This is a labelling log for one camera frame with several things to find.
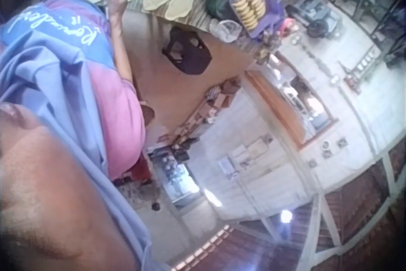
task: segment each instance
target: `tiled floor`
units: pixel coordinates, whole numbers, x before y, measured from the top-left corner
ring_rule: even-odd
[[[252,62],[252,57],[202,33],[212,62],[200,76],[180,72],[161,53],[171,24],[143,13],[124,15],[124,35],[131,65],[143,99],[156,111],[157,118],[147,131],[146,148],[158,137],[172,133],[193,112],[207,88],[236,76]]]

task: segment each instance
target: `electrical outlet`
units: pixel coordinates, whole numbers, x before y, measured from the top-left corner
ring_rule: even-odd
[[[316,159],[309,160],[307,164],[310,168],[316,168],[318,166]]]
[[[346,138],[341,138],[340,140],[337,141],[337,146],[340,149],[343,149],[345,146],[348,145],[347,139]]]
[[[332,152],[331,150],[324,150],[322,155],[324,159],[330,159],[332,157]]]

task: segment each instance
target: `window frame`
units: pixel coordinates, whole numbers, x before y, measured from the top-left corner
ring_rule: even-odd
[[[301,143],[301,142],[299,142],[297,140],[297,138],[295,136],[292,135],[292,131],[289,128],[287,128],[286,125],[283,124],[281,119],[277,116],[278,120],[281,121],[282,125],[284,126],[284,129],[286,130],[287,134],[292,139],[292,141],[295,143],[298,150],[303,150],[304,148],[306,148],[307,146],[309,146],[310,144],[312,144],[313,142],[318,140],[321,136],[326,134],[326,132],[328,132],[339,121],[339,119],[337,119],[336,117],[334,117],[332,115],[331,111],[326,106],[326,104],[324,103],[324,101],[320,97],[320,95],[316,92],[316,90],[313,89],[313,87],[310,85],[308,80],[302,75],[302,73],[300,73],[300,71],[284,55],[282,55],[279,51],[277,51],[277,52],[275,52],[275,56],[276,56],[276,58],[278,60],[280,60],[282,63],[288,65],[296,73],[296,75],[300,78],[300,80],[309,88],[312,95],[323,105],[323,108],[325,109],[325,112],[329,116],[329,119],[330,119],[330,122],[327,125],[325,125],[320,131],[318,131],[316,135],[314,135],[310,139],[306,140],[304,143]],[[261,75],[264,77],[264,79],[266,79],[266,76],[264,75],[264,73],[262,73],[262,71],[257,71],[257,72],[260,72]],[[257,84],[256,81],[254,80],[255,76],[252,75],[250,73],[250,71],[246,71],[245,75],[247,77],[247,80],[251,84],[251,86],[253,86],[254,89],[259,93],[259,95],[265,101],[265,103],[270,108],[270,110],[272,112],[275,112],[273,107],[270,105],[270,103],[264,97],[264,95],[266,95],[266,93],[264,92],[264,89],[261,88],[259,86],[259,84]],[[272,88],[274,88],[275,90],[278,91],[278,89],[270,81],[267,80],[267,83],[268,83],[269,86],[271,86]]]

